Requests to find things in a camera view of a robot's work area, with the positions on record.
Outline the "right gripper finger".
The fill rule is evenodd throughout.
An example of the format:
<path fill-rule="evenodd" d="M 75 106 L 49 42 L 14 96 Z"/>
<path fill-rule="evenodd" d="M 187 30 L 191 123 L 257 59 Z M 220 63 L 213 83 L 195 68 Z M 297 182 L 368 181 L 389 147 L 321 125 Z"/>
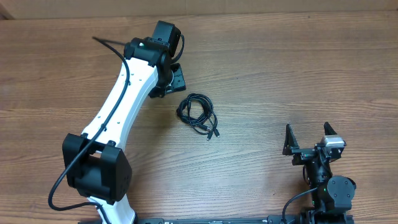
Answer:
<path fill-rule="evenodd" d="M 325 135 L 337 135 L 336 131 L 331 127 L 329 122 L 325 122 L 324 125 Z"/>
<path fill-rule="evenodd" d="M 294 136 L 293 129 L 290 124 L 287 124 L 286 131 L 285 131 L 285 142 L 284 142 L 282 154 L 285 156 L 292 156 L 292 155 L 296 154 L 298 151 L 299 151 L 299 145 Z"/>

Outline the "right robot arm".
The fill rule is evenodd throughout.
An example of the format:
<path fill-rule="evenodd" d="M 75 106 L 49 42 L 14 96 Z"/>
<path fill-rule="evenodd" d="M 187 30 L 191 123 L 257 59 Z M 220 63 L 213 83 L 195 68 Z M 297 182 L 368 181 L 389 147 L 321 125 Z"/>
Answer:
<path fill-rule="evenodd" d="M 282 209 L 282 223 L 353 223 L 353 217 L 346 212 L 352 209 L 355 195 L 354 180 L 334 175 L 330 163 L 341 158 L 346 141 L 325 122 L 325 135 L 312 148 L 300 148 L 290 124 L 286 125 L 282 154 L 292 156 L 294 166 L 302 166 L 302 175 L 309 190 L 289 199 Z M 298 198 L 311 195 L 312 206 L 304 207 L 300 213 L 289 218 L 287 207 Z"/>

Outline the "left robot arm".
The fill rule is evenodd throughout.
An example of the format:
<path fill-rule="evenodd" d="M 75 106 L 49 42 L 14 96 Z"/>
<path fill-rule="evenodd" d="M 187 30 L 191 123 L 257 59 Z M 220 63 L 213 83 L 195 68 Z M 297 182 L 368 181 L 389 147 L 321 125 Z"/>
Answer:
<path fill-rule="evenodd" d="M 152 36 L 126 43 L 118 54 L 121 71 L 102 108 L 80 135 L 68 134 L 63 141 L 65 171 L 60 177 L 98 209 L 99 223 L 137 222 L 127 199 L 132 168 L 126 143 L 147 97 L 186 89 L 177 62 L 182 39 L 174 24 L 159 21 Z"/>

